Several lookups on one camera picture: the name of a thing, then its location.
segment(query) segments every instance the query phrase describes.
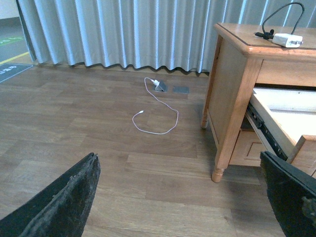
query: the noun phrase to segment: curtain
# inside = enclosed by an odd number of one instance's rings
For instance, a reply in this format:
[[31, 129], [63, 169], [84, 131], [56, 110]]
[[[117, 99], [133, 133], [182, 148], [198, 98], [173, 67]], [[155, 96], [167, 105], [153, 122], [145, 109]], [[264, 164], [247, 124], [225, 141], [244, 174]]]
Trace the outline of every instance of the curtain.
[[[84, 62], [210, 71], [217, 22], [262, 24], [293, 0], [17, 0], [27, 45], [39, 63]], [[298, 27], [316, 27], [316, 0], [301, 0]], [[269, 25], [294, 26], [291, 5]]]

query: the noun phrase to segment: wall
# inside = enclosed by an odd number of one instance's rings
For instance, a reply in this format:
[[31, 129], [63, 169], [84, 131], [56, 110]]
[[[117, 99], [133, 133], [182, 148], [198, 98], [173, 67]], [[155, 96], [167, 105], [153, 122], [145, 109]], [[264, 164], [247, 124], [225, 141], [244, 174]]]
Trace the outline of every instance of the wall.
[[18, 16], [19, 12], [15, 0], [0, 0], [0, 19]]

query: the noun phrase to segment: tangled cord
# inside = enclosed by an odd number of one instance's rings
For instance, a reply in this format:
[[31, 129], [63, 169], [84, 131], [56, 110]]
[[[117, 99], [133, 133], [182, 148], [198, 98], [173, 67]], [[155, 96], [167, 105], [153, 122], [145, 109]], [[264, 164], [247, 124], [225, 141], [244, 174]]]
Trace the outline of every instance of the tangled cord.
[[133, 116], [133, 118], [132, 118], [133, 124], [135, 125], [135, 127], [136, 127], [138, 130], [140, 130], [140, 131], [142, 131], [142, 132], [146, 132], [146, 133], [150, 133], [150, 134], [155, 134], [155, 135], [164, 135], [164, 134], [167, 134], [168, 132], [170, 132], [172, 129], [174, 129], [174, 128], [177, 126], [177, 124], [178, 124], [178, 118], [179, 118], [179, 111], [177, 111], [177, 110], [171, 108], [171, 107], [170, 107], [169, 105], [167, 105], [165, 102], [162, 102], [162, 101], [159, 100], [157, 97], [155, 97], [155, 96], [148, 90], [147, 84], [146, 84], [146, 79], [149, 79], [149, 80], [151, 80], [152, 82], [154, 82], [154, 80], [152, 80], [152, 79], [150, 79], [150, 78], [144, 78], [145, 88], [146, 88], [147, 92], [148, 92], [149, 94], [151, 94], [157, 101], [159, 101], [160, 103], [163, 103], [163, 104], [166, 105], [169, 109], [171, 109], [172, 111], [174, 111], [174, 112], [177, 114], [177, 120], [176, 120], [175, 125], [174, 125], [172, 128], [170, 128], [168, 131], [166, 131], [166, 132], [163, 132], [163, 133], [156, 133], [156, 132], [145, 131], [145, 130], [140, 129], [140, 128], [136, 125], [136, 123], [135, 123], [135, 121], [134, 121], [134, 118], [135, 118], [137, 115], [142, 114], [142, 113], [144, 112], [144, 111], [142, 110], [142, 111], [138, 112], [137, 114], [135, 114], [135, 115]]

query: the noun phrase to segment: white charger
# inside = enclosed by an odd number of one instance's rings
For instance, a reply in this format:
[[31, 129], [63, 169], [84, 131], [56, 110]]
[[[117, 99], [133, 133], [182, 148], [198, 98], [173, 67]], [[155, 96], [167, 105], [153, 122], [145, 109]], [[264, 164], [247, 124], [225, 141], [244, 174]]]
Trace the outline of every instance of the white charger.
[[298, 48], [303, 43], [303, 37], [290, 34], [275, 34], [272, 43], [287, 48]]

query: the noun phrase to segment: turned wooden leg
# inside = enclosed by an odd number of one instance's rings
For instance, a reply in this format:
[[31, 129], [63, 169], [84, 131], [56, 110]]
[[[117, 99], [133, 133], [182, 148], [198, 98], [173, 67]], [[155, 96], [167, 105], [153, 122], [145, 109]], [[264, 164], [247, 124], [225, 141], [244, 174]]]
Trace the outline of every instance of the turned wooden leg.
[[201, 128], [206, 129], [208, 125], [207, 115], [203, 115], [201, 120]]
[[218, 168], [214, 169], [212, 173], [213, 182], [219, 183], [222, 180], [224, 171], [225, 169], [218, 169]]

